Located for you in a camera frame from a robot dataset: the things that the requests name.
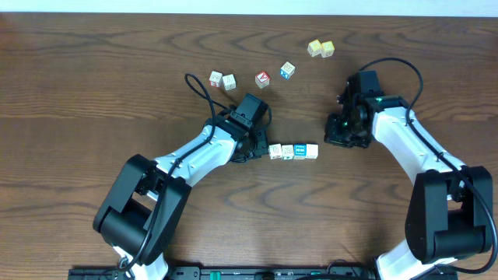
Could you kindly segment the plain white block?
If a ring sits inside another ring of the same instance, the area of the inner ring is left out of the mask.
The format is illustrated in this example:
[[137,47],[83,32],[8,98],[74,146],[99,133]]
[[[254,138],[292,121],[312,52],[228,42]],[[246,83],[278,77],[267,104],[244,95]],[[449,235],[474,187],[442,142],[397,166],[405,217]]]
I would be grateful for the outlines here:
[[306,158],[316,159],[318,157],[318,144],[306,144]]

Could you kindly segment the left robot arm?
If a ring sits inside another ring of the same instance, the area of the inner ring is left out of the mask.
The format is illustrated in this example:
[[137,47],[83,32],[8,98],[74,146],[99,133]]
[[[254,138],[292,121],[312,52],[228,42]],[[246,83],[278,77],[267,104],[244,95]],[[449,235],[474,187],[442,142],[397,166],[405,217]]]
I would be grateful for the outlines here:
[[93,228],[120,255],[116,273],[129,279],[162,279],[168,246],[192,188],[233,159],[245,142],[256,143],[269,105],[246,94],[237,107],[213,114],[201,133],[155,159],[136,154],[121,168]]

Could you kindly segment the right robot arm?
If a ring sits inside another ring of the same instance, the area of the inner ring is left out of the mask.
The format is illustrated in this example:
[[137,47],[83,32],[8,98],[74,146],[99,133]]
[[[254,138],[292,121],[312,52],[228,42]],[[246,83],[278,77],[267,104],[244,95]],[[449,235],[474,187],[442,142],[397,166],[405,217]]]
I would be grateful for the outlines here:
[[398,161],[413,190],[405,238],[376,259],[379,279],[422,279],[457,272],[453,262],[490,253],[478,273],[497,257],[493,221],[493,179],[482,166],[469,167],[445,150],[418,122],[400,96],[387,96],[375,71],[348,77],[338,96],[339,114],[330,114],[325,142],[367,148],[381,143]]

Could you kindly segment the green sided block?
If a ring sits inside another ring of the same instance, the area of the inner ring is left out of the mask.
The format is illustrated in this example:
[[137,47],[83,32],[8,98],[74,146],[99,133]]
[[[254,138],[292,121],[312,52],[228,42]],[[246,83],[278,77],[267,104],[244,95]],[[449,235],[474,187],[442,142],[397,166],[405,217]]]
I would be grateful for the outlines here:
[[294,145],[282,145],[282,159],[292,160],[294,159]]

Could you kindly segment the blue top block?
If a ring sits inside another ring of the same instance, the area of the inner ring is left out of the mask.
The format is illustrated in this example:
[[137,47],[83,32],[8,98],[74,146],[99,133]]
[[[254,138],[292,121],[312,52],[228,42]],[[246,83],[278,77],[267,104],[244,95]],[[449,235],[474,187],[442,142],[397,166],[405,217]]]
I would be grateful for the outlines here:
[[306,144],[295,144],[293,146],[294,159],[306,159],[307,158],[307,145]]

